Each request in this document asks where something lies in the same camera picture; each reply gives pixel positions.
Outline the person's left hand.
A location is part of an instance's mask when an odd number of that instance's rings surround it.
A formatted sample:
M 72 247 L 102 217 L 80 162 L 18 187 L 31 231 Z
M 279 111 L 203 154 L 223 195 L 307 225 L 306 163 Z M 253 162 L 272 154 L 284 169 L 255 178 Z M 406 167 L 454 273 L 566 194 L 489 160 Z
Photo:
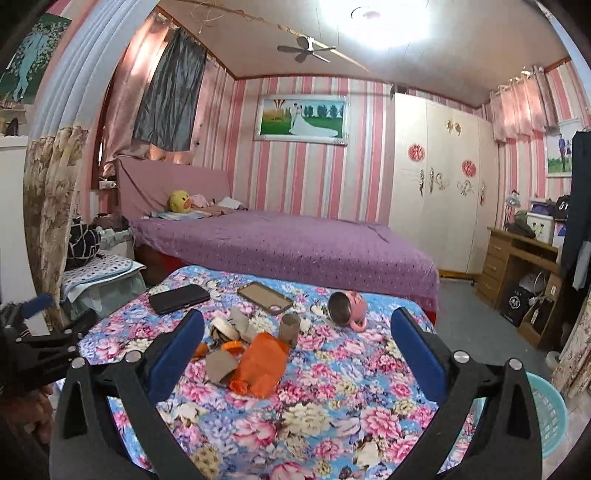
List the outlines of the person's left hand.
M 53 394 L 51 385 L 29 392 L 23 397 L 1 396 L 1 414 L 15 425 L 30 426 L 43 444 L 52 436 L 54 409 L 49 397 Z

